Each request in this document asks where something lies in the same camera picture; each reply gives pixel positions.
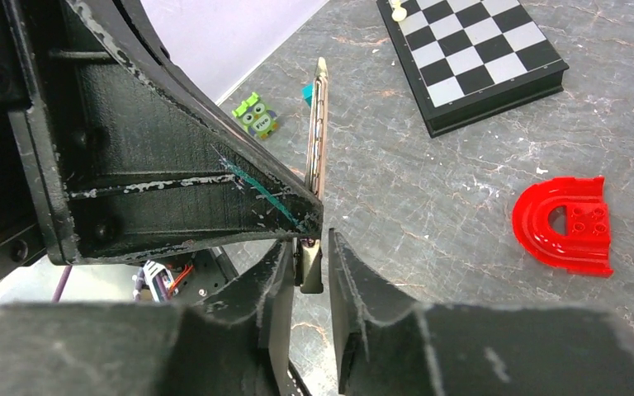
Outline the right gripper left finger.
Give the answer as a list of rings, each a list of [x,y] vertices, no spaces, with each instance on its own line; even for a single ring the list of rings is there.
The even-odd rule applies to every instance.
[[[288,395],[293,245],[193,305],[0,305],[0,395]]]

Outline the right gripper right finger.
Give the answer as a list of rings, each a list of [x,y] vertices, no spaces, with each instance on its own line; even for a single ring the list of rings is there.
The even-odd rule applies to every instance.
[[[634,395],[634,332],[577,304],[429,304],[329,231],[342,395]]]

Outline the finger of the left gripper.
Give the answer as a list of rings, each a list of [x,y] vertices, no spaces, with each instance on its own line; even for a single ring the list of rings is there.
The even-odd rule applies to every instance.
[[[134,263],[316,237],[323,206],[170,59],[138,1],[10,1],[11,113],[47,254]]]

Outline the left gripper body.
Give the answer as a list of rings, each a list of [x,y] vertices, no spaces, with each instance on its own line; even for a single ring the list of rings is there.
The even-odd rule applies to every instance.
[[[65,39],[59,1],[0,1],[0,280],[44,255],[62,261],[66,194],[50,48]]]

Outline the red plastic arch toy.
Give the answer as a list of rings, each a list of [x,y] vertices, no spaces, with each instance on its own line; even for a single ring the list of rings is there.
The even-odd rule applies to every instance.
[[[570,274],[610,277],[612,242],[604,177],[554,177],[521,193],[511,214],[515,238],[539,262]]]

